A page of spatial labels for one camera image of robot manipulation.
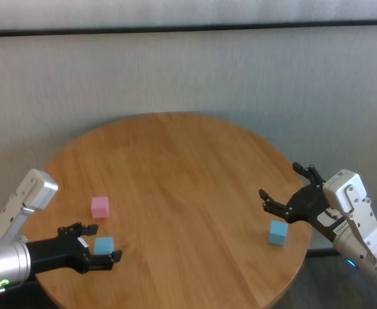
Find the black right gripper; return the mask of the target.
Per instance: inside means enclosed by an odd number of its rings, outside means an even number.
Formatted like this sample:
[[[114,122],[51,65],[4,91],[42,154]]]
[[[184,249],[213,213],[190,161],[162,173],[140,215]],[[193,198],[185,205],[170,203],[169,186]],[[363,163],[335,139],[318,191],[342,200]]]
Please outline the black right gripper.
[[[287,205],[275,201],[265,190],[260,189],[258,193],[264,211],[288,223],[306,221],[326,239],[334,241],[336,234],[333,232],[333,227],[337,219],[331,214],[329,203],[322,190],[325,180],[314,165],[304,167],[298,162],[293,162],[292,167],[294,172],[303,176],[311,185],[293,194]]]

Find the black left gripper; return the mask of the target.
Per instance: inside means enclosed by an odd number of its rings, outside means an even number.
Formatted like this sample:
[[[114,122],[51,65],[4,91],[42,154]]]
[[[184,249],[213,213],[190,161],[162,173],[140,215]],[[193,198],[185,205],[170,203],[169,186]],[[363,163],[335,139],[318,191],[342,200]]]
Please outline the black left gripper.
[[[55,238],[32,241],[26,244],[30,255],[30,274],[39,274],[59,268],[70,268],[80,274],[88,271],[111,270],[122,257],[122,250],[110,254],[90,255],[80,236],[96,235],[97,224],[83,225],[81,222],[59,227]]]

